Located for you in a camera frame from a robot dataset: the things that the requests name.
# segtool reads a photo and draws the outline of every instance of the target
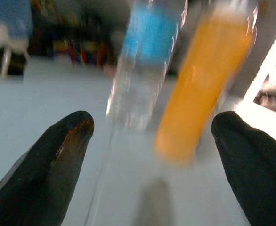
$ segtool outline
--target orange liquid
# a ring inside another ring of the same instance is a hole
[[[155,138],[161,155],[179,163],[192,158],[220,93],[253,41],[246,20],[201,19]]]

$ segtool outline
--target white surface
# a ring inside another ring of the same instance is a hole
[[[86,110],[95,120],[63,226],[84,225],[101,163],[109,152],[111,127],[105,113],[111,82],[96,69],[37,59],[29,63],[23,82],[0,81],[0,180],[50,125],[67,114]],[[209,127],[190,166],[169,166],[153,151],[154,133],[173,84],[165,82],[145,133],[114,132],[112,157],[97,187],[90,225],[98,197],[93,226],[249,225],[227,182]],[[268,133],[275,130],[271,135],[276,139],[276,113],[240,103],[236,97],[228,97],[220,111],[234,109],[252,126]]]

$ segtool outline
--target clear plastic bottle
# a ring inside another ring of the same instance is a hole
[[[114,124],[147,127],[186,14],[187,0],[135,1],[108,99]]]

